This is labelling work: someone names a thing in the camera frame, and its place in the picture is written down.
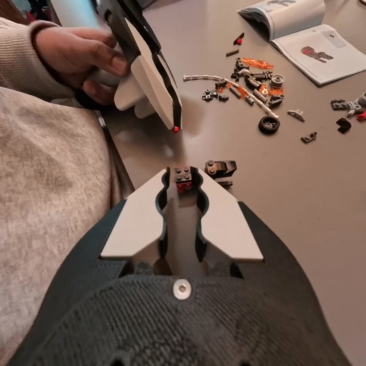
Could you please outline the white instruction booklet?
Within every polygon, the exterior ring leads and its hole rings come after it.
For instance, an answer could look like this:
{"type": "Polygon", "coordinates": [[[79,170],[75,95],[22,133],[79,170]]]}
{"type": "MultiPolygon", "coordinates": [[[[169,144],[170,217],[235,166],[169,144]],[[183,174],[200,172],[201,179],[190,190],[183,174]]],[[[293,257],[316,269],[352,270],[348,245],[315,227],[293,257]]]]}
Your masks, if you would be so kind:
{"type": "Polygon", "coordinates": [[[366,69],[365,54],[323,23],[324,1],[261,1],[237,13],[263,23],[269,42],[317,86],[366,69]]]}

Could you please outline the grey lego assembly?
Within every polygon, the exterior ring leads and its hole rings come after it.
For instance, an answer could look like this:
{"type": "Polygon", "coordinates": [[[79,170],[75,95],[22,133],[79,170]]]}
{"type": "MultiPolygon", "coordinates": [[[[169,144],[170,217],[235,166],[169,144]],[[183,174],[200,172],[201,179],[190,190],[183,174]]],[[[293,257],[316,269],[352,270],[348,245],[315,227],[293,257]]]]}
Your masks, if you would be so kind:
{"type": "Polygon", "coordinates": [[[347,103],[348,106],[348,116],[352,116],[354,114],[360,115],[363,114],[366,111],[366,92],[361,94],[358,99],[355,101],[349,101],[347,103]]]}

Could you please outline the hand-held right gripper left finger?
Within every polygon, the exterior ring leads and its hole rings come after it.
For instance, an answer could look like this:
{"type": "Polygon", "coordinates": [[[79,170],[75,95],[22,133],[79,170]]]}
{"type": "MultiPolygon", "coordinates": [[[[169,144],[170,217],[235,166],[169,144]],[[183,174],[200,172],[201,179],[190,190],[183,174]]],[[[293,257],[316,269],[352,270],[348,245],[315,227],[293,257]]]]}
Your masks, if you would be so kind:
{"type": "Polygon", "coordinates": [[[169,168],[164,168],[127,199],[101,251],[103,259],[154,264],[168,250],[167,205],[169,168]]]}

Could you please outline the black curved lego piece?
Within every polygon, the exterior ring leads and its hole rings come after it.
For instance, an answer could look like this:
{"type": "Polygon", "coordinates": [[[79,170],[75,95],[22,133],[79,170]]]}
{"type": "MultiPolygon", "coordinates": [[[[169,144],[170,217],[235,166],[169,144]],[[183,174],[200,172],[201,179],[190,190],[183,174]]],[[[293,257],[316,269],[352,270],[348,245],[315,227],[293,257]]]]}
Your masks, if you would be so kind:
{"type": "Polygon", "coordinates": [[[336,124],[338,126],[338,132],[340,132],[341,134],[345,135],[347,134],[351,127],[352,124],[346,119],[346,118],[340,118],[339,120],[336,121],[336,124]]]}

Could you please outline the person's left hand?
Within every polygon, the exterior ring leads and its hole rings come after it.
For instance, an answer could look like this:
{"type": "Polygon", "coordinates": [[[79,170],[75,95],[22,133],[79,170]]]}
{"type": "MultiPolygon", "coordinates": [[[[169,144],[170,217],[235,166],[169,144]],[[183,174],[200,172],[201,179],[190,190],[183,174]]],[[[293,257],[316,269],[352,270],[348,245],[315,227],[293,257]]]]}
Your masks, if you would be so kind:
{"type": "Polygon", "coordinates": [[[116,87],[106,86],[89,76],[101,69],[113,76],[123,77],[130,66],[120,51],[111,31],[85,27],[48,27],[34,38],[39,59],[48,66],[64,85],[80,89],[101,105],[114,102],[116,87]]]}

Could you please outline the black lego tyre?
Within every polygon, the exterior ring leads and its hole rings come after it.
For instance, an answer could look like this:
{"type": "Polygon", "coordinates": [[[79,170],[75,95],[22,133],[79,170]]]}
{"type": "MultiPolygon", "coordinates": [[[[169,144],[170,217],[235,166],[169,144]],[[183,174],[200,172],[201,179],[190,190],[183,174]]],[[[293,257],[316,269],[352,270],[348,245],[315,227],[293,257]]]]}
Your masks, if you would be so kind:
{"type": "Polygon", "coordinates": [[[280,121],[270,116],[262,117],[258,123],[259,131],[265,135],[273,135],[278,131],[279,127],[280,121]]]}

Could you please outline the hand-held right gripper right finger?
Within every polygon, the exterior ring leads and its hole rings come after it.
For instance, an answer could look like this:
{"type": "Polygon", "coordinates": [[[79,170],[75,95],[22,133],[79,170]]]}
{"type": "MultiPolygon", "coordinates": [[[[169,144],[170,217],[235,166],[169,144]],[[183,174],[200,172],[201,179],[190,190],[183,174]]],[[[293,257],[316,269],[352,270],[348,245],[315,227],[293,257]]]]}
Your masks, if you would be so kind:
{"type": "Polygon", "coordinates": [[[199,262],[261,262],[264,257],[239,201],[202,169],[195,169],[197,223],[195,252],[199,262]]]}

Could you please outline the person's left forearm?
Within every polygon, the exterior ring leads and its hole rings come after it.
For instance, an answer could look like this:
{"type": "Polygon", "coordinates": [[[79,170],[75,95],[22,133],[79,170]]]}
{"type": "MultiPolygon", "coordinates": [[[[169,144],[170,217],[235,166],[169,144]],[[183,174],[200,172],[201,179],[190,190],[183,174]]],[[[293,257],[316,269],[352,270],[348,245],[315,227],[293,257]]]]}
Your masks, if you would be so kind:
{"type": "Polygon", "coordinates": [[[43,100],[68,98],[71,89],[48,72],[34,48],[36,35],[44,29],[58,27],[47,21],[23,25],[0,18],[1,86],[36,96],[43,100]]]}

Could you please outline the pile of lego pieces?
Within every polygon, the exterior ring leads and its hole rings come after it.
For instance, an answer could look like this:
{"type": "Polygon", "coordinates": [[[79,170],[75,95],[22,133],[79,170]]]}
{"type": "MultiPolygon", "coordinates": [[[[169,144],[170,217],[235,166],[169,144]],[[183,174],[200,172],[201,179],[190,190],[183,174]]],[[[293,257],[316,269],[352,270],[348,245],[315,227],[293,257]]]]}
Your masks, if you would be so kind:
{"type": "Polygon", "coordinates": [[[267,116],[279,120],[273,111],[284,99],[284,87],[271,88],[269,85],[273,70],[260,70],[246,66],[238,57],[234,70],[229,78],[216,75],[184,75],[183,81],[209,80],[214,82],[214,89],[207,89],[202,93],[202,99],[210,101],[217,98],[222,102],[228,100],[224,91],[230,91],[237,99],[244,100],[250,106],[258,105],[267,116]]]}

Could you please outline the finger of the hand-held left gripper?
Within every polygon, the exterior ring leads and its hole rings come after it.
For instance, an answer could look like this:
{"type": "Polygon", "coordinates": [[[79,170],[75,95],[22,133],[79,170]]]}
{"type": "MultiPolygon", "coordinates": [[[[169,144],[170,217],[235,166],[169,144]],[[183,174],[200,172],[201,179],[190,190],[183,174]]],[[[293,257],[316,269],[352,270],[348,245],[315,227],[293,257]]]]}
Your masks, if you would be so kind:
{"type": "Polygon", "coordinates": [[[140,119],[157,113],[168,129],[176,129],[176,87],[162,58],[127,18],[121,19],[120,27],[114,21],[114,33],[131,72],[119,82],[114,96],[116,108],[125,111],[135,107],[140,119]]]}
{"type": "Polygon", "coordinates": [[[160,76],[162,77],[163,84],[165,86],[165,89],[167,90],[167,93],[170,95],[172,99],[173,128],[175,126],[178,126],[182,130],[183,129],[182,103],[171,70],[168,67],[160,51],[159,52],[153,51],[152,59],[155,67],[157,68],[160,76]]]}

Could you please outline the black and red lego assembly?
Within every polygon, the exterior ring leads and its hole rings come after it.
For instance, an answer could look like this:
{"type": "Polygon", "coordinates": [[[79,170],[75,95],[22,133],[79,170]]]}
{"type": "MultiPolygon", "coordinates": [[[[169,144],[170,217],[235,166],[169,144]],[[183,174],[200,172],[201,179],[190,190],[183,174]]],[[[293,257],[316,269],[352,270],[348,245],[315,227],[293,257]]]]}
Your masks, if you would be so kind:
{"type": "Polygon", "coordinates": [[[183,194],[193,187],[193,177],[189,165],[176,166],[174,168],[175,183],[178,194],[183,194]]]}

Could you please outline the orange transparent lego flame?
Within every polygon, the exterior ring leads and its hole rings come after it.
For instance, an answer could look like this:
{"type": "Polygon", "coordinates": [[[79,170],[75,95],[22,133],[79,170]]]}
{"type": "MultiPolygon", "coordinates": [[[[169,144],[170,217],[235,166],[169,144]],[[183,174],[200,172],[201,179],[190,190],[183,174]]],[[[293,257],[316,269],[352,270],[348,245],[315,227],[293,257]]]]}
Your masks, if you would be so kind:
{"type": "Polygon", "coordinates": [[[273,70],[274,66],[263,60],[257,60],[253,58],[242,58],[240,59],[246,66],[257,68],[260,70],[273,70]]]}

